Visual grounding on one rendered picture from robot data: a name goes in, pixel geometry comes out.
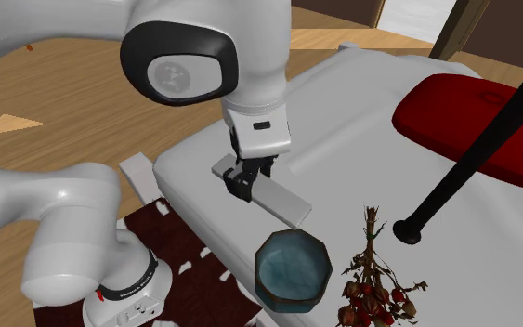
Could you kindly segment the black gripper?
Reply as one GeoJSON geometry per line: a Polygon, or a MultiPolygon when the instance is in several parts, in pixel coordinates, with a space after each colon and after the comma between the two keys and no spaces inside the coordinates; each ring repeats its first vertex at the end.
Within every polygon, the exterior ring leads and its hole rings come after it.
{"type": "Polygon", "coordinates": [[[246,202],[250,202],[252,197],[253,185],[261,173],[266,177],[271,177],[271,168],[277,159],[277,155],[263,158],[243,159],[240,155],[239,140],[235,128],[229,131],[231,147],[236,153],[236,167],[228,168],[222,175],[227,191],[235,197],[242,197],[246,202]]]}

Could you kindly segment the flat grey remote control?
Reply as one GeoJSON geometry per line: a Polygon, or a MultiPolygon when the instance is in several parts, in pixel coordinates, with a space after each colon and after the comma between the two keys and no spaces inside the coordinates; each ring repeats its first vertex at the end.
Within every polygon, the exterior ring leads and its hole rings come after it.
{"type": "MultiPolygon", "coordinates": [[[[212,166],[212,173],[223,180],[222,175],[228,168],[239,172],[235,162],[236,157],[227,154],[212,166]]],[[[291,229],[297,229],[312,209],[310,203],[260,173],[253,185],[252,197],[251,202],[258,204],[291,229]]]]}

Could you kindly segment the dark red patterned robot stand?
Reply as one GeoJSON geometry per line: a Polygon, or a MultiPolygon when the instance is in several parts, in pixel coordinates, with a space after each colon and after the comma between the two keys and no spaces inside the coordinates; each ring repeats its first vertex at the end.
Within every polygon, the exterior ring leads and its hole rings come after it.
{"type": "Polygon", "coordinates": [[[165,199],[121,220],[173,272],[163,313],[141,327],[252,327],[261,307],[165,199]]]}

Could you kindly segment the blue octagonal bowl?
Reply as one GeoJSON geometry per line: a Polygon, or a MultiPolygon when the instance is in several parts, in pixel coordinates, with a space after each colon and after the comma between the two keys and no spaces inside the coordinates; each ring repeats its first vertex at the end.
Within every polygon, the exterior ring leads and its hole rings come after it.
{"type": "Polygon", "coordinates": [[[275,231],[255,253],[255,293],[276,313],[308,313],[333,272],[323,242],[302,229],[275,231]]]}

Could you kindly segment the white bed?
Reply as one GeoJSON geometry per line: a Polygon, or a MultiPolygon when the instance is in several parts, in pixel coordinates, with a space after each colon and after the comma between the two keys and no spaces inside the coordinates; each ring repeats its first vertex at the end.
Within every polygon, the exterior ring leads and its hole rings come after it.
{"type": "Polygon", "coordinates": [[[273,179],[309,202],[302,229],[321,240],[333,274],[306,314],[274,314],[280,327],[334,327],[345,269],[365,245],[363,212],[384,229],[374,248],[411,293],[412,327],[523,327],[523,188],[472,176],[407,245],[392,232],[451,169],[450,160],[399,134],[394,109],[426,76],[467,73],[460,63],[344,49],[290,83],[288,153],[273,179]]]}

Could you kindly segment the dried bouquet with red buds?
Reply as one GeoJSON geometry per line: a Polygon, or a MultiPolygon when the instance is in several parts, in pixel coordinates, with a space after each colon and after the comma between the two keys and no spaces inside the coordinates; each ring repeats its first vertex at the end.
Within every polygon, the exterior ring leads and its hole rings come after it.
{"type": "Polygon", "coordinates": [[[425,291],[426,281],[403,287],[396,273],[374,250],[374,241],[384,229],[377,226],[376,207],[364,208],[365,249],[353,255],[343,273],[353,274],[343,289],[347,304],[337,311],[335,327],[400,327],[406,321],[417,324],[417,309],[409,298],[413,291],[425,291]]]}

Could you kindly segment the red pillow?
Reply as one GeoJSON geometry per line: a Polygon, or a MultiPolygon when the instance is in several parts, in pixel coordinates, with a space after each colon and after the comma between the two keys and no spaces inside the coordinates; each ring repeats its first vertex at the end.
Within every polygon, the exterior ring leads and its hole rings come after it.
{"type": "MultiPolygon", "coordinates": [[[[457,162],[516,90],[459,74],[433,74],[395,109],[392,125],[411,141],[457,162]]],[[[478,171],[523,188],[523,126],[478,171]]]]}

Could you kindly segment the black baseball bat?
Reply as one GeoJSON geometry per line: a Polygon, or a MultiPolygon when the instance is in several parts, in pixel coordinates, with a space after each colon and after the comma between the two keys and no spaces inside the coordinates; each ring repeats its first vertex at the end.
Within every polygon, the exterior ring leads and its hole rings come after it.
{"type": "Polygon", "coordinates": [[[413,213],[393,225],[395,236],[407,244],[416,244],[425,224],[468,181],[468,179],[523,126],[523,82],[516,92],[481,132],[453,168],[426,196],[413,213]]]}

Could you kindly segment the olive wooden door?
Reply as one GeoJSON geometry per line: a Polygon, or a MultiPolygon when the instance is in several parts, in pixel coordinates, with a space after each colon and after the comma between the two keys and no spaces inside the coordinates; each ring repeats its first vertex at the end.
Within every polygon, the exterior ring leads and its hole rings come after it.
{"type": "Polygon", "coordinates": [[[490,0],[456,0],[429,57],[448,61],[461,51],[489,3],[490,0]]]}

